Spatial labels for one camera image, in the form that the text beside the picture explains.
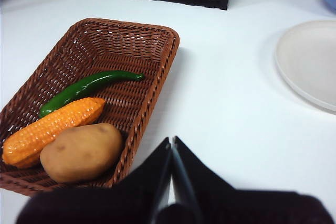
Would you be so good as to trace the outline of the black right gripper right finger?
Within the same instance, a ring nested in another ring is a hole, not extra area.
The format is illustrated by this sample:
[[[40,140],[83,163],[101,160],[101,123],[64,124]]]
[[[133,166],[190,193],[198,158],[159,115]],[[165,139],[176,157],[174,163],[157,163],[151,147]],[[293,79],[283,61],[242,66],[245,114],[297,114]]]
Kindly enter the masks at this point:
[[[203,223],[334,223],[322,202],[294,191],[237,189],[209,169],[177,136],[172,151],[186,193]]]

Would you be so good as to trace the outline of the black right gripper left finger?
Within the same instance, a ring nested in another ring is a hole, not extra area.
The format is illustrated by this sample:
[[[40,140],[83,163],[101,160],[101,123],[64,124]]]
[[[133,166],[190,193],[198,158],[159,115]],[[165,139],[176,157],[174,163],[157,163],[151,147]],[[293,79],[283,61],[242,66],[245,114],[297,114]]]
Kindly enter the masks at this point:
[[[17,223],[149,223],[169,182],[165,138],[132,173],[110,188],[64,188],[32,197]]]

